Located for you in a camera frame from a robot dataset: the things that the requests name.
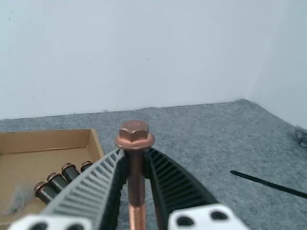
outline cardboard box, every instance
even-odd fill
[[[103,157],[94,129],[49,130],[0,133],[0,212],[8,209],[16,186],[33,187],[52,172],[61,173],[63,164],[80,166]],[[20,212],[0,215],[0,230],[14,220],[39,213],[46,205],[34,198]]]

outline black bolt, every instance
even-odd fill
[[[68,185],[67,181],[64,180],[62,175],[56,172],[50,174],[47,177],[47,181],[58,193]]]
[[[76,166],[74,164],[66,163],[62,166],[62,175],[68,182],[72,182],[73,179],[79,176],[79,172],[76,170]]]
[[[57,192],[46,182],[39,182],[34,186],[35,196],[46,205],[57,196]]]
[[[89,168],[93,163],[91,161],[85,161],[82,163],[80,171],[83,172],[87,168]]]

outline carpet floor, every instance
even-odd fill
[[[307,200],[232,175],[236,170],[307,192],[307,149],[294,127],[255,103],[201,104],[135,111],[1,120],[0,131],[95,128],[105,153],[114,149],[120,124],[146,120],[154,148],[176,160],[229,206],[252,230],[307,228]],[[150,183],[146,182],[147,229],[157,229]],[[128,223],[127,187],[118,229]]]

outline bolt thread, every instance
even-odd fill
[[[146,208],[145,204],[135,207],[129,204],[130,230],[146,230]]]

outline bolt head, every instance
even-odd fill
[[[125,150],[141,150],[153,143],[154,136],[149,133],[148,124],[138,120],[124,122],[115,138],[115,144]]]
[[[119,137],[129,142],[146,140],[148,129],[148,125],[144,121],[127,121],[122,124]]]

